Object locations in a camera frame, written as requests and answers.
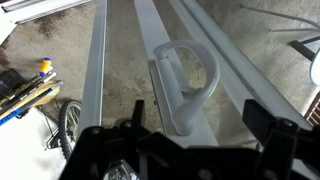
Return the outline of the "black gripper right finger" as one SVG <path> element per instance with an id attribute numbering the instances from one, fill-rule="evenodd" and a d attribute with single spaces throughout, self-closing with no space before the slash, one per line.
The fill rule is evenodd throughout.
<path id="1" fill-rule="evenodd" d="M 242 121 L 263 146 L 276 124 L 276 118 L 254 99 L 245 100 Z"/>

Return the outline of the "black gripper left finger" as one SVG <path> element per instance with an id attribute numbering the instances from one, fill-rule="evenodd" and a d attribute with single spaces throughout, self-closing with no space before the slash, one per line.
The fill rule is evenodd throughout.
<path id="1" fill-rule="evenodd" d="M 141 126 L 145 125 L 145 105 L 143 100 L 137 100 L 135 102 L 132 120 Z"/>

